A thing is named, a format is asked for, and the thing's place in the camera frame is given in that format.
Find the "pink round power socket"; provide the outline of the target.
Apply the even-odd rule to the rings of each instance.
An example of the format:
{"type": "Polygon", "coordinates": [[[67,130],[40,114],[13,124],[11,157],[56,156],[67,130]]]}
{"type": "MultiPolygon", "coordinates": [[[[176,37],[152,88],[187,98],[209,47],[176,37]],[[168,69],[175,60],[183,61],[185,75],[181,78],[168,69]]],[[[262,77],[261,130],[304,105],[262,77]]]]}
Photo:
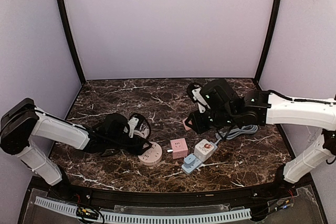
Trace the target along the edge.
{"type": "Polygon", "coordinates": [[[145,166],[154,166],[162,159],[162,148],[158,143],[150,142],[152,146],[146,150],[142,155],[138,155],[140,163],[145,166]]]}

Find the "white cube socket adapter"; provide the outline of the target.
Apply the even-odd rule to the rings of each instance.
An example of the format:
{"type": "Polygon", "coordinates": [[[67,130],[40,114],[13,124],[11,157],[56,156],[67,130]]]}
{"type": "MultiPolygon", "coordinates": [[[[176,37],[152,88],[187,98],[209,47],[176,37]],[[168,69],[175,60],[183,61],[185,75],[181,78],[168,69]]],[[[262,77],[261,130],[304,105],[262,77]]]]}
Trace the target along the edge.
{"type": "Polygon", "coordinates": [[[215,146],[206,139],[201,140],[195,145],[194,155],[201,161],[205,162],[214,152],[215,146]]]}

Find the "pink cube socket adapter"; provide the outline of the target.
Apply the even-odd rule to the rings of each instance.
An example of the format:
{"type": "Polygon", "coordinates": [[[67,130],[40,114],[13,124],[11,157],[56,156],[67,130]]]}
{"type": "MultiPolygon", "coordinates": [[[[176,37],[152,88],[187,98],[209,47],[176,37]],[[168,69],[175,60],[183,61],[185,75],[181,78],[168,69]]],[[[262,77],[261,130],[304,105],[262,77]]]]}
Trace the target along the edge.
{"type": "Polygon", "coordinates": [[[188,155],[188,147],[185,138],[170,140],[171,148],[167,150],[173,159],[185,158],[188,155]]]}

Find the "blue charger plug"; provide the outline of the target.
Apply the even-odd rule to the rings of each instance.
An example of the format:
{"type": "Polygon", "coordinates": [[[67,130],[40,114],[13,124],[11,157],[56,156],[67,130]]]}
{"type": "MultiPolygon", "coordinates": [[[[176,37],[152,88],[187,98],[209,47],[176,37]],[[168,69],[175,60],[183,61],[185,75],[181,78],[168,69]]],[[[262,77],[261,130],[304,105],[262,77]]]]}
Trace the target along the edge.
{"type": "Polygon", "coordinates": [[[185,170],[193,169],[196,164],[196,156],[194,154],[190,154],[184,158],[184,164],[182,165],[185,170]]]}

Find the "blue power strip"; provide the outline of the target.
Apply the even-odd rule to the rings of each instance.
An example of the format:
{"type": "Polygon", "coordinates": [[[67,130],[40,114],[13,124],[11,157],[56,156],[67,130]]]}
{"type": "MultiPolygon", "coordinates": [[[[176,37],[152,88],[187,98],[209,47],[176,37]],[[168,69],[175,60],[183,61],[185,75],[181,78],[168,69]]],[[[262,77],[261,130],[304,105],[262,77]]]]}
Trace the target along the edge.
{"type": "MultiPolygon", "coordinates": [[[[211,142],[214,146],[215,146],[215,150],[214,152],[217,150],[217,145],[213,142],[211,142]]],[[[188,169],[188,170],[185,170],[183,168],[183,166],[181,166],[182,168],[182,171],[185,173],[185,174],[191,174],[193,171],[195,171],[196,169],[198,169],[204,162],[201,162],[198,158],[196,158],[196,164],[194,165],[193,169],[188,169]]]]}

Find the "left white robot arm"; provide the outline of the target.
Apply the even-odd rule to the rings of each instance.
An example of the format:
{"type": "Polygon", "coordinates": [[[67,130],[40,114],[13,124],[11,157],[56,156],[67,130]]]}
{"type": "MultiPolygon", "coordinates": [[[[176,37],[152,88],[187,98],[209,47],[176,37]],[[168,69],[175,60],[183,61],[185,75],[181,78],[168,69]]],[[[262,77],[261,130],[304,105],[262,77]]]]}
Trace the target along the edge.
{"type": "Polygon", "coordinates": [[[89,154],[125,150],[142,155],[152,147],[150,135],[148,121],[138,113],[129,118],[110,113],[103,121],[88,127],[48,114],[30,98],[22,100],[1,118],[1,149],[19,158],[51,186],[65,183],[67,176],[30,139],[32,136],[67,144],[89,154]]]}

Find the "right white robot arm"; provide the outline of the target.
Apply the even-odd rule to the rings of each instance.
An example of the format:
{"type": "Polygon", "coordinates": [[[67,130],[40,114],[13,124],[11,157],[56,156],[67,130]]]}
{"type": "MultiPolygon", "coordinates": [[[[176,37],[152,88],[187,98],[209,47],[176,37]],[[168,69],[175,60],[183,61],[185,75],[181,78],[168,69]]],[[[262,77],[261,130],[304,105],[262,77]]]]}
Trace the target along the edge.
{"type": "Polygon", "coordinates": [[[185,121],[196,133],[210,129],[266,124],[294,124],[322,129],[317,139],[298,157],[277,169],[275,183],[295,184],[328,158],[335,158],[335,99],[285,96],[274,90],[252,90],[239,97],[225,79],[202,86],[191,83],[189,98],[198,104],[185,121]]]}

